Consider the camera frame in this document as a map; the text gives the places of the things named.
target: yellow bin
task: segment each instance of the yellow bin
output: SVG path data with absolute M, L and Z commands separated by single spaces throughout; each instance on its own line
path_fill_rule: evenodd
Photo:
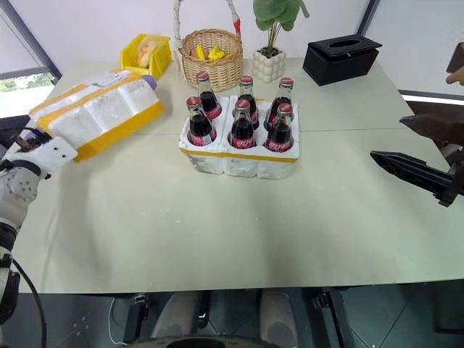
M 159 39 L 160 44 L 150 55 L 149 67 L 144 69 L 137 66 L 137 48 L 146 36 L 149 34 L 140 34 L 132 40 L 122 51 L 120 57 L 120 66 L 123 70 L 132 70 L 139 75 L 151 75 L 158 79 L 166 70 L 171 61 L 171 50 L 169 48 L 169 36 L 154 36 Z

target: basket handle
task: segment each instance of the basket handle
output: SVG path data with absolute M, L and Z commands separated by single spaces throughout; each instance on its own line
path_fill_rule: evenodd
M 174 3 L 174 39 L 175 39 L 175 46 L 177 48 L 182 47 L 182 40 L 181 40 L 181 20 L 179 19 L 179 9 L 181 8 L 181 2 L 184 0 L 175 0 Z M 232 20 L 233 26 L 235 27 L 235 34 L 237 35 L 237 39 L 241 42 L 240 36 L 240 18 L 235 10 L 232 0 L 226 0 L 229 6 L 229 9 L 232 12 Z

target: table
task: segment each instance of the table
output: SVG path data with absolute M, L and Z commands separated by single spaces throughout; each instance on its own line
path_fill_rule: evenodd
M 431 141 L 397 122 L 411 111 L 379 64 L 365 77 L 319 88 L 301 70 L 301 59 L 287 62 L 302 113 L 301 157 L 280 181 L 190 167 L 177 142 L 183 103 L 194 89 L 173 79 L 173 65 L 157 90 L 166 115 L 39 186 L 14 255 L 40 292 L 348 286 L 464 276 L 464 201 L 444 208 L 369 157 L 370 150 L 404 152 L 447 169 Z M 56 91 L 103 66 L 69 71 Z M 256 95 L 272 98 L 275 84 L 256 81 Z M 383 97 L 372 100 L 378 93 Z M 24 284 L 20 290 L 28 291 Z

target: wicker basket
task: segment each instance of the wicker basket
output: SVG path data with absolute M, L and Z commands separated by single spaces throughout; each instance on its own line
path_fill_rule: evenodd
M 230 89 L 239 83 L 243 73 L 243 49 L 240 38 L 240 19 L 233 7 L 232 0 L 226 0 L 232 12 L 233 26 L 236 34 L 219 29 L 197 30 L 188 34 L 181 41 L 179 9 L 182 0 L 176 0 L 174 6 L 175 45 L 181 55 L 183 72 L 188 84 L 197 87 L 196 74 L 206 71 L 210 74 L 213 91 L 220 92 Z M 227 53 L 219 60 L 199 60 L 196 58 L 196 45 L 210 51 L 215 45 Z

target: coca-cola bottle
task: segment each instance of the coca-cola bottle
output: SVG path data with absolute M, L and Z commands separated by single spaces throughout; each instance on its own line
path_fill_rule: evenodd
M 272 127 L 274 120 L 277 116 L 278 106 L 281 104 L 289 103 L 291 104 L 291 90 L 293 89 L 293 80 L 291 78 L 282 78 L 281 82 L 278 85 L 279 90 L 273 104 L 271 105 L 268 113 L 266 114 L 266 119 L 264 121 L 264 127 L 268 131 Z M 293 113 L 291 114 L 290 121 L 293 120 Z
M 253 78 L 251 76 L 244 75 L 240 78 L 240 99 L 245 99 L 249 102 L 249 118 L 252 120 L 253 129 L 258 128 L 260 121 L 258 120 L 256 102 L 254 101 Z
M 206 146 L 216 139 L 216 131 L 203 112 L 202 101 L 198 96 L 187 99 L 190 131 L 187 138 L 193 145 Z
M 291 104 L 280 104 L 277 108 L 273 127 L 269 130 L 265 147 L 272 152 L 285 152 L 293 146 L 291 136 Z
M 210 84 L 210 75 L 206 71 L 196 74 L 198 80 L 198 96 L 202 100 L 203 110 L 210 120 L 220 115 L 223 108 L 218 103 Z
M 253 125 L 249 117 L 249 106 L 249 102 L 245 99 L 239 99 L 235 104 L 236 113 L 228 140 L 229 144 L 236 149 L 249 149 L 256 146 Z

